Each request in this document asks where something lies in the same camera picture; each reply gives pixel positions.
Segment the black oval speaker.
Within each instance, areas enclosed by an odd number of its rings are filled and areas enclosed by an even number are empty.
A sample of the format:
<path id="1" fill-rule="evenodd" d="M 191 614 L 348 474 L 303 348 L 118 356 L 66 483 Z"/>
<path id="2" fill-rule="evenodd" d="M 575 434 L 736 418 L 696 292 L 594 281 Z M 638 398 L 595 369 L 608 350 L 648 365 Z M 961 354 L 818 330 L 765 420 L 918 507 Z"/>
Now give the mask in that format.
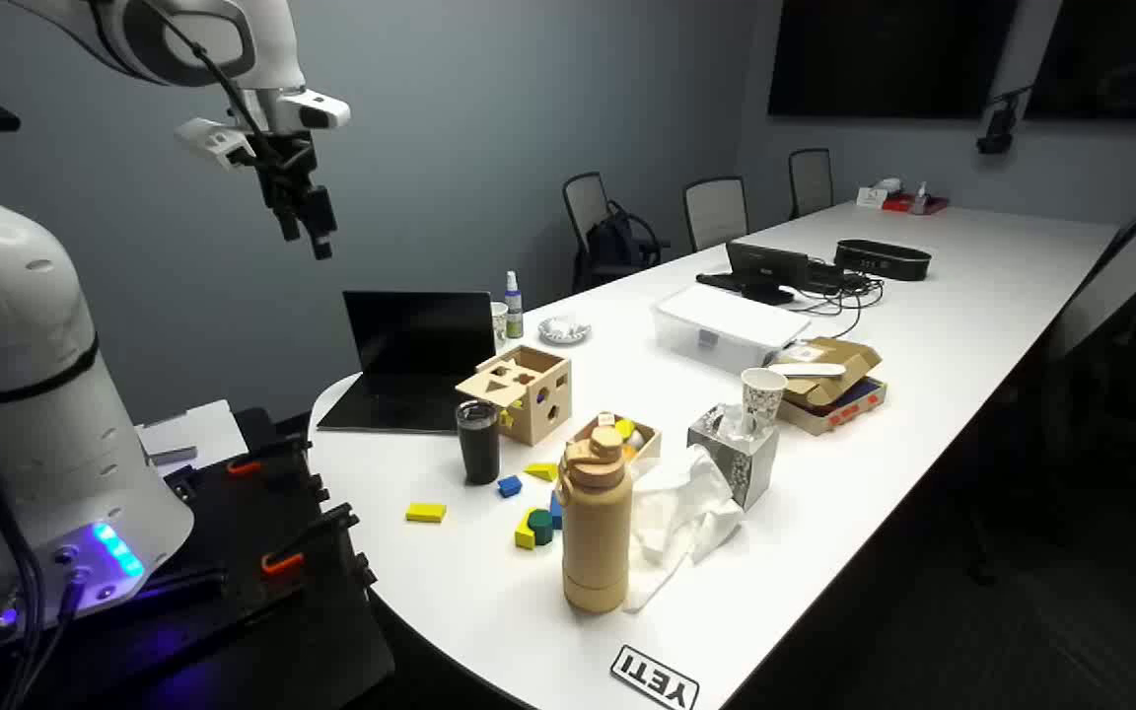
<path id="1" fill-rule="evenodd" d="M 835 247 L 833 264 L 886 279 L 927 279 L 932 254 L 920 248 L 893 247 L 876 240 L 844 239 Z"/>

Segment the small wooden tray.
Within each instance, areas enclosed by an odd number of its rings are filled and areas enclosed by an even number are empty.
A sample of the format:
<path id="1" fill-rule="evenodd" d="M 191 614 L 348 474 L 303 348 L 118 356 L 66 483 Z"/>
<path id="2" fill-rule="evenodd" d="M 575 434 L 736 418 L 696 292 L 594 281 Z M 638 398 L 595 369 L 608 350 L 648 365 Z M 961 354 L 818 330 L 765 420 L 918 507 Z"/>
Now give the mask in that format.
<path id="1" fill-rule="evenodd" d="M 660 431 L 644 421 L 627 417 L 627 415 L 613 414 L 611 410 L 596 414 L 580 431 L 573 433 L 573 436 L 567 440 L 568 444 L 590 441 L 592 432 L 596 431 L 600 424 L 611 424 L 613 431 L 617 431 L 618 435 L 621 436 L 621 449 L 619 450 L 623 462 L 642 462 L 644 459 L 657 459 L 660 456 L 660 446 L 662 445 Z"/>

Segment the black laptop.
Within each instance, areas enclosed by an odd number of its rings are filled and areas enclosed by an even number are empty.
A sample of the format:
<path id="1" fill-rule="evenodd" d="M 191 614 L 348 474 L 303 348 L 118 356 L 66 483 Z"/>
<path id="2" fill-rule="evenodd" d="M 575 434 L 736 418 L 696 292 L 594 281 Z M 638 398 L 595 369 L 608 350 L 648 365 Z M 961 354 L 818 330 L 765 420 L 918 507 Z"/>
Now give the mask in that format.
<path id="1" fill-rule="evenodd" d="M 495 354 L 490 293 L 346 289 L 343 301 L 361 369 L 319 429 L 456 435 L 456 386 Z"/>

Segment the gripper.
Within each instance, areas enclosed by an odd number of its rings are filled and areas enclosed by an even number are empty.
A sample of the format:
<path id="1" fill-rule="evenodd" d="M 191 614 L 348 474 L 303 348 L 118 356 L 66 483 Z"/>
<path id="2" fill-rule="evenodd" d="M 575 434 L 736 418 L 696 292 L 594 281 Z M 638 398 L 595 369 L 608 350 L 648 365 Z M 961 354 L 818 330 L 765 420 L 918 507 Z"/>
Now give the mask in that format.
<path id="1" fill-rule="evenodd" d="M 254 139 L 256 172 L 264 203 L 275 212 L 284 242 L 301 239 L 299 222 L 310 237 L 316 260 L 332 256 L 329 239 L 337 229 L 327 187 L 314 185 L 319 166 L 312 136 L 262 136 Z"/>

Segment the wall screen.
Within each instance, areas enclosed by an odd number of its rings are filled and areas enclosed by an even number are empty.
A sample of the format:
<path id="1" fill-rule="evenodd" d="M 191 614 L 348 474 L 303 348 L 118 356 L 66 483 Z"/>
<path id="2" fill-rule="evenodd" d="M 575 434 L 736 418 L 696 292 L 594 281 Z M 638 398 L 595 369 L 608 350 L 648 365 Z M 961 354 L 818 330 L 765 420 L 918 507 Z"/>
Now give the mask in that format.
<path id="1" fill-rule="evenodd" d="M 767 112 L 976 118 L 1019 0 L 783 0 Z"/>
<path id="2" fill-rule="evenodd" d="M 1025 116 L 1136 122 L 1136 0 L 1061 1 Z"/>

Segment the row of office chairs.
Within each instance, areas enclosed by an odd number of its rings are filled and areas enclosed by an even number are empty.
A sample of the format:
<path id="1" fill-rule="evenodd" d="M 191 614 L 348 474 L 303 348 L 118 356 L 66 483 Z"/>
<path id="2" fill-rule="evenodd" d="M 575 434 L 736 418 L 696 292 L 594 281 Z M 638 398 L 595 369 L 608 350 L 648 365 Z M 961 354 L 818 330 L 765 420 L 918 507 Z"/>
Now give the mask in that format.
<path id="1" fill-rule="evenodd" d="M 1136 216 L 1117 229 L 1063 310 L 960 435 L 966 477 L 957 502 L 968 544 L 964 571 L 974 584 L 999 580 L 984 506 L 1006 486 L 1022 485 L 1031 495 L 1046 533 L 1067 533 L 1063 477 L 1076 461 L 1078 382 L 1135 315 Z"/>

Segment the white cloth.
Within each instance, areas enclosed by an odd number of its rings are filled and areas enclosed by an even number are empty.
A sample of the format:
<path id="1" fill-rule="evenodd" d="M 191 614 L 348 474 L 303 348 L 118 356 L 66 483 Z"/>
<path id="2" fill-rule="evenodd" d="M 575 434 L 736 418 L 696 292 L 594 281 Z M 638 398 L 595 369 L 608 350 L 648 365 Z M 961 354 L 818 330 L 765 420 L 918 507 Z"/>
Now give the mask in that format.
<path id="1" fill-rule="evenodd" d="M 623 611 L 636 613 L 682 566 L 720 548 L 744 520 L 729 481 L 702 445 L 638 461 L 628 532 L 628 590 Z"/>

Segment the black tumbler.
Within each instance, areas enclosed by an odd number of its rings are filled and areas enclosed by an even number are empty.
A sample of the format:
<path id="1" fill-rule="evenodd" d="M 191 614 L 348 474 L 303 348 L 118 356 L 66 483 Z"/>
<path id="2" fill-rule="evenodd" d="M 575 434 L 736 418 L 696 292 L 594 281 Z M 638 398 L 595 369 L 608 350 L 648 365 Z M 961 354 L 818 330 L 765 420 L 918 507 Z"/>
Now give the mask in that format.
<path id="1" fill-rule="evenodd" d="M 499 414 L 491 401 L 470 399 L 456 408 L 457 436 L 463 460 L 465 485 L 495 482 L 500 471 Z"/>

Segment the open cardboard box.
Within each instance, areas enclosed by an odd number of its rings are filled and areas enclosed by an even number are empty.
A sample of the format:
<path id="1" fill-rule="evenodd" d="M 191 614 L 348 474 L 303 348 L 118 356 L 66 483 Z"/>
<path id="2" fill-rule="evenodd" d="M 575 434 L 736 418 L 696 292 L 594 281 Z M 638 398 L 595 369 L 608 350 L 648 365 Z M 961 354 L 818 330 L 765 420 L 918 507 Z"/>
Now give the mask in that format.
<path id="1" fill-rule="evenodd" d="M 887 399 L 887 384 L 871 377 L 871 371 L 882 364 L 882 356 L 864 343 L 817 337 L 784 349 L 774 364 L 780 361 L 846 365 L 847 373 L 837 379 L 788 379 L 780 421 L 813 436 L 870 412 Z"/>

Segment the black white sticker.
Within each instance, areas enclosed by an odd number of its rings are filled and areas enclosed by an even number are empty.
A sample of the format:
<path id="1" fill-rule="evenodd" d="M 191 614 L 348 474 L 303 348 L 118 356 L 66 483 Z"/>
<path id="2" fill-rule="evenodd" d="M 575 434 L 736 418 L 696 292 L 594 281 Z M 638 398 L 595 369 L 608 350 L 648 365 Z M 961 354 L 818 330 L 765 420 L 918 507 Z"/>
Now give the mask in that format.
<path id="1" fill-rule="evenodd" d="M 673 666 L 663 665 L 651 655 L 623 644 L 613 657 L 609 673 L 613 679 L 635 690 L 665 710 L 695 710 L 700 683 Z"/>

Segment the heap of wooden blocks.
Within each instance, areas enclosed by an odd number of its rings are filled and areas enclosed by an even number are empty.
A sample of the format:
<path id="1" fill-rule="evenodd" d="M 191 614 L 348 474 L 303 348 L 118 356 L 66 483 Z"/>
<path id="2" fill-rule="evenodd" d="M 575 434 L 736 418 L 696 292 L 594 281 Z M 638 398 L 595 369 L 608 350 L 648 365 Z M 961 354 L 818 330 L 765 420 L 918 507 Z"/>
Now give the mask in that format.
<path id="1" fill-rule="evenodd" d="M 603 412 L 596 417 L 596 426 L 611 427 L 621 438 L 623 458 L 627 462 L 634 462 L 637 456 L 649 444 L 650 437 L 644 428 L 630 418 L 618 417 L 616 414 Z"/>

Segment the patterned paper cup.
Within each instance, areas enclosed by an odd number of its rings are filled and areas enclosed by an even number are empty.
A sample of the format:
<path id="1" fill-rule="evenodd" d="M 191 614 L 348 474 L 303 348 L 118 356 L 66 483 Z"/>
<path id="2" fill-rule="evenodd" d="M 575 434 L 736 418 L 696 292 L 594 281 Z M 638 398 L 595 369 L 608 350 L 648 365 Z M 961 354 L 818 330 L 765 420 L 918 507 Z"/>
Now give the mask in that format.
<path id="1" fill-rule="evenodd" d="M 780 421 L 780 408 L 788 378 L 770 368 L 753 367 L 740 373 L 741 407 L 749 424 L 747 435 L 760 438 Z"/>

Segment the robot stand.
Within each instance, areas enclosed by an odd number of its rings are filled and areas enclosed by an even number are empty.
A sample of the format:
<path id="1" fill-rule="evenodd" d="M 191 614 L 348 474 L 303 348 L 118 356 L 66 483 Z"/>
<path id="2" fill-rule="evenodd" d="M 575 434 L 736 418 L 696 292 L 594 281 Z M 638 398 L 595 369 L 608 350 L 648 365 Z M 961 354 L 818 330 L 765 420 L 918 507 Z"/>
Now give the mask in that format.
<path id="1" fill-rule="evenodd" d="M 248 450 L 306 437 L 236 415 Z M 0 454 L 0 710 L 339 710 L 395 661 L 370 608 L 375 575 L 350 538 L 303 569 L 260 558 L 339 504 L 312 449 L 229 479 L 225 463 L 161 476 L 130 431 L 106 456 L 41 481 Z"/>

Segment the black orange clamp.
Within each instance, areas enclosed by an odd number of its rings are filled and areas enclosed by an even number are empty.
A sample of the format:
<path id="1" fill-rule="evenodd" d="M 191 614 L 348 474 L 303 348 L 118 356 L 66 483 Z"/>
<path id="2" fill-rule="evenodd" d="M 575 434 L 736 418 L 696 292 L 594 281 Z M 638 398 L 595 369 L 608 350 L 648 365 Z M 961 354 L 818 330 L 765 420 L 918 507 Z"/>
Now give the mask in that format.
<path id="1" fill-rule="evenodd" d="M 294 570 L 303 569 L 306 552 L 308 548 L 321 538 L 333 538 L 334 536 L 346 536 L 348 531 L 360 523 L 360 518 L 353 513 L 350 503 L 342 503 L 329 509 L 325 513 L 316 517 L 311 523 L 307 523 L 301 531 L 292 533 L 284 542 L 279 542 L 261 556 L 260 573 L 266 579 L 292 574 Z"/>
<path id="2" fill-rule="evenodd" d="M 242 456 L 234 456 L 225 463 L 226 476 L 229 479 L 249 479 L 264 473 L 267 465 L 275 460 L 283 459 L 284 456 L 294 456 L 298 460 L 306 458 L 307 450 L 314 446 L 314 442 L 301 436 L 284 437 L 269 442 Z"/>

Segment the black backpack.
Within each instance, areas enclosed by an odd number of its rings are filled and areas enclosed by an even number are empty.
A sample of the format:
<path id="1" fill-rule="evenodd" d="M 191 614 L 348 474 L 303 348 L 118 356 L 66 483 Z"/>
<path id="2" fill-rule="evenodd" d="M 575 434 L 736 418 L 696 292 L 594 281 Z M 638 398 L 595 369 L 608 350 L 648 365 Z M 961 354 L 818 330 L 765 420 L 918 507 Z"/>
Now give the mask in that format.
<path id="1" fill-rule="evenodd" d="M 609 199 L 607 215 L 594 228 L 588 229 L 585 262 L 585 286 L 594 289 L 634 273 L 653 268 L 662 262 L 665 251 L 671 247 L 658 239 L 650 222 Z"/>

